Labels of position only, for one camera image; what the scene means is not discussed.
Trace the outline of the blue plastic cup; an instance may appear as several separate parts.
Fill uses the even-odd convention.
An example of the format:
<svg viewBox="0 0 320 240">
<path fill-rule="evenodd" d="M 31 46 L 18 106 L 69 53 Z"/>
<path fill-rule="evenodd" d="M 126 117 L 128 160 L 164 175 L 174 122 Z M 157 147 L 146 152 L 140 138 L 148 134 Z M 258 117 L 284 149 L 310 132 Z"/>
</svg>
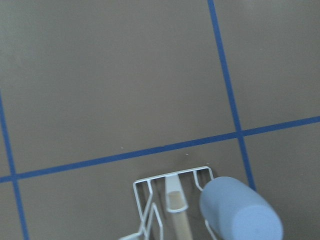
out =
<svg viewBox="0 0 320 240">
<path fill-rule="evenodd" d="M 216 177 L 200 194 L 201 214 L 224 240 L 282 240 L 283 224 L 273 207 L 241 181 Z"/>
</svg>

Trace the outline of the brown paper table cover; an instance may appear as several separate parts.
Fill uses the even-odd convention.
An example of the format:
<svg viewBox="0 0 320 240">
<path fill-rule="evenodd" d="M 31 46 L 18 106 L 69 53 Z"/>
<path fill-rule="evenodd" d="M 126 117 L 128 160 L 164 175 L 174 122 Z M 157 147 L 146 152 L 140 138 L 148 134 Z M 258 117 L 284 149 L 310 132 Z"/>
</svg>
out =
<svg viewBox="0 0 320 240">
<path fill-rule="evenodd" d="M 204 165 L 319 239 L 319 1 L 1 1 L 1 239 L 116 240 Z"/>
</svg>

